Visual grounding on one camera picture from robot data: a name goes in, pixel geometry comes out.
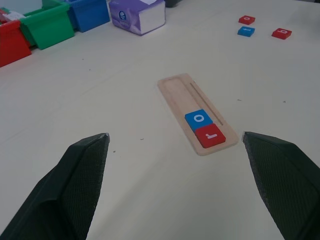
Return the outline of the red letter tile b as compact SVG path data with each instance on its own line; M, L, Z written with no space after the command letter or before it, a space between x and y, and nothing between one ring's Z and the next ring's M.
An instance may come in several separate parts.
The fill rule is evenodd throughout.
M284 29L284 28L277 28L275 31L273 31L271 36L281 40L286 40L288 37L291 36L291 34L292 34L291 30Z

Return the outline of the wooden letter tray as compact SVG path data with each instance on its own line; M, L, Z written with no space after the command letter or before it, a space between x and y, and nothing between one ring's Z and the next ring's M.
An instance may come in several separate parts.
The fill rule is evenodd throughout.
M186 137L199 156L206 156L238 143L239 138L236 132L188 74L184 73L159 80L157 85ZM224 143L209 148L202 147L195 132L192 131L185 120L186 114L200 109L205 110L212 119L213 124L216 124L226 137Z

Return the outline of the red letter tile o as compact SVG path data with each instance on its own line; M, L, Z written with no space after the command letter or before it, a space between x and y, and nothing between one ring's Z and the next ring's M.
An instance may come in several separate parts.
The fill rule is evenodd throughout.
M252 23L255 22L255 20L256 18L253 16L244 15L238 19L238 22L244 25L251 25Z

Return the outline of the red letter tile r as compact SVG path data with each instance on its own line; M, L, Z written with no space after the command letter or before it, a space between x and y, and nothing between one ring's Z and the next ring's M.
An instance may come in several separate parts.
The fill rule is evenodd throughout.
M226 141L226 137L214 123L196 129L195 135L205 149L222 144Z

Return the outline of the blue letter tile o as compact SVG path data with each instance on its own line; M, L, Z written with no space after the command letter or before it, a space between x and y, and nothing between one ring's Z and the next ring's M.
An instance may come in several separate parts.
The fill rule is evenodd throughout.
M184 118L194 133L197 129L214 123L204 109L189 112Z

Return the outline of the green plastic bin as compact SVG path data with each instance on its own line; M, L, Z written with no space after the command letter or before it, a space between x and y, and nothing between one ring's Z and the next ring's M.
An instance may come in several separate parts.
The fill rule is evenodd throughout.
M70 5L62 0L42 0L42 7L20 19L20 29L31 46L44 50L75 36L68 16Z

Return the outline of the purple tissue pack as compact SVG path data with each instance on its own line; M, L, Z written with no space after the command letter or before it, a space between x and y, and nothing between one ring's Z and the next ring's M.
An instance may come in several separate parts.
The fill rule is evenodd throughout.
M164 0L110 0L109 10L114 26L139 36L166 23Z

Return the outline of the blue letter tile t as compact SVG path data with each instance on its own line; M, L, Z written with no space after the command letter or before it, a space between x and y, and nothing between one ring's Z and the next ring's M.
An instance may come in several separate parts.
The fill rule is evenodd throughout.
M244 36L244 37L251 37L255 33L255 28L253 27L247 27L247 26L242 26L238 31L237 34L239 36Z

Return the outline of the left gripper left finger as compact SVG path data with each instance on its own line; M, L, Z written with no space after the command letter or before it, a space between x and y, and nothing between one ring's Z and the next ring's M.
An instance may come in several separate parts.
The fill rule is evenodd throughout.
M33 188L0 240L86 240L103 183L110 136L70 145Z

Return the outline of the blue plastic bin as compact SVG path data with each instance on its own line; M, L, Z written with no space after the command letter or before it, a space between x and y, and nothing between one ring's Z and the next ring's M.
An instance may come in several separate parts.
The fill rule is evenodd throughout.
M107 0L63 0L75 31L84 33L110 21Z

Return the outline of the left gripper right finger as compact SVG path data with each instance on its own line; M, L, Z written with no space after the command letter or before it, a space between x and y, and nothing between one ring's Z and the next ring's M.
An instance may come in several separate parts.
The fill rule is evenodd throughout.
M320 240L320 168L294 143L255 132L242 141L254 180L285 240Z

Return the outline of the red plastic bin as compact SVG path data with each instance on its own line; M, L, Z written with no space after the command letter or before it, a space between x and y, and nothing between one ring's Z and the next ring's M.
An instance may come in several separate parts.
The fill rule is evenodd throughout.
M32 54L19 20L0 25L0 68Z

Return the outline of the small white piece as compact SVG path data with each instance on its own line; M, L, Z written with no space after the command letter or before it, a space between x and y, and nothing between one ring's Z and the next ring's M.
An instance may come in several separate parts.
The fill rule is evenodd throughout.
M15 11L3 12L3 13L1 13L1 15L2 15L2 18L4 19L4 21L6 21L6 22L18 21L20 19L26 18L26 16L24 16L23 14L15 12Z

